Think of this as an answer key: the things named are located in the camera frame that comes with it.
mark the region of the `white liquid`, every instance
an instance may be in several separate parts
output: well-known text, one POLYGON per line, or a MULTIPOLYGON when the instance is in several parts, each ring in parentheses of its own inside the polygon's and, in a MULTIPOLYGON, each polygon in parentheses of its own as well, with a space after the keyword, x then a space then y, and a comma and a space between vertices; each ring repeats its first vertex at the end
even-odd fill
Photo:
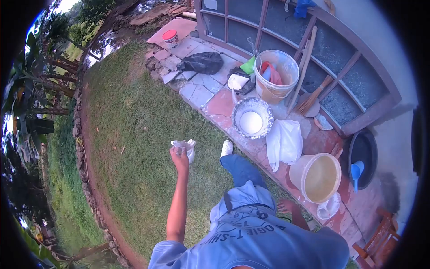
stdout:
POLYGON ((263 120, 261 116, 254 111, 248 111, 240 117, 240 128, 242 128, 245 133, 257 133, 262 127, 263 120))

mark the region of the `glass pane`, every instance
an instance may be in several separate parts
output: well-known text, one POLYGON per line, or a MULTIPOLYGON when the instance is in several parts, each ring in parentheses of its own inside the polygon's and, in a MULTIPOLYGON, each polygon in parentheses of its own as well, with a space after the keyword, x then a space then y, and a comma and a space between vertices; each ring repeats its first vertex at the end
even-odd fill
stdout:
POLYGON ((225 14, 224 0, 202 0, 202 9, 225 14))
POLYGON ((340 86, 336 85, 321 101, 321 105, 333 116, 340 126, 362 114, 360 108, 340 86))
POLYGON ((289 10, 285 12, 284 4, 284 2, 279 0, 269 0, 264 27, 298 45, 306 31, 311 16, 308 14, 305 19, 296 19, 293 16, 295 6, 291 3, 288 4, 289 10))
POLYGON ((283 51, 286 54, 290 55, 291 57, 294 57, 294 54, 296 52, 296 49, 288 45, 287 43, 282 42, 281 40, 267 33, 262 33, 261 42, 260 42, 258 51, 263 52, 268 49, 277 49, 277 50, 283 51))
POLYGON ((303 89, 309 93, 313 93, 321 85, 326 76, 327 72, 310 60, 302 84, 303 89))
POLYGON ((257 29, 237 21, 228 20, 228 43, 252 53, 251 45, 246 40, 248 37, 250 37, 251 41, 255 44, 257 29))
POLYGON ((325 64, 335 74, 339 74, 348 63, 356 49, 340 33, 317 20, 315 44, 312 55, 325 64))
POLYGON ((363 56, 360 56, 342 81, 366 109, 389 93, 381 77, 363 56))
POLYGON ((202 13, 202 15, 208 30, 208 36, 224 40, 224 18, 205 13, 202 13))
POLYGON ((228 1, 228 15, 232 15, 255 24, 260 23, 263 0, 228 1))

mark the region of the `person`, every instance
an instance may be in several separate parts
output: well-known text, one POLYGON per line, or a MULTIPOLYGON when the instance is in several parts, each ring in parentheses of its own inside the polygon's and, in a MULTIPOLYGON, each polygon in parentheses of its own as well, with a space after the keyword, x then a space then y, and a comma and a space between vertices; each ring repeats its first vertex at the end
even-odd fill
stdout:
POLYGON ((232 154, 226 140, 221 165, 233 176, 234 188, 210 212, 209 233, 199 243, 184 246, 189 161, 185 149, 172 147, 178 181, 167 216, 166 240, 155 245, 149 269, 272 269, 345 268, 348 245, 328 227, 309 230, 300 207, 283 199, 279 210, 292 223, 276 217, 276 202, 258 169, 232 154))

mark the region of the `red lid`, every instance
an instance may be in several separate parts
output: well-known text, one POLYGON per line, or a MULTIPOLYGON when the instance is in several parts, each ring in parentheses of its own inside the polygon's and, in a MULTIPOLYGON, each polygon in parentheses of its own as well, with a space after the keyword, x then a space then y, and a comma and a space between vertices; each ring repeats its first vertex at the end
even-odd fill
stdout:
POLYGON ((176 30, 168 30, 167 32, 163 33, 163 40, 169 40, 175 37, 177 35, 176 30))

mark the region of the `wall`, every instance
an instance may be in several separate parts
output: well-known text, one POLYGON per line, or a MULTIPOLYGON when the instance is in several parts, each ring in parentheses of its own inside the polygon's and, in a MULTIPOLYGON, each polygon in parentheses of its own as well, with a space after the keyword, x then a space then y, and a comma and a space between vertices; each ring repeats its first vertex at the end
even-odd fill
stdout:
MULTIPOLYGON (((328 11, 323 0, 314 0, 328 11)), ((412 68, 400 40, 383 13, 370 0, 332 0, 336 17, 351 28, 373 50, 396 84, 401 103, 388 115, 373 124, 378 145, 378 178, 382 186, 399 187, 400 209, 397 220, 403 230, 415 198, 418 177, 412 172, 411 124, 412 108, 418 104, 412 68), (382 176, 392 173, 392 177, 382 176)))

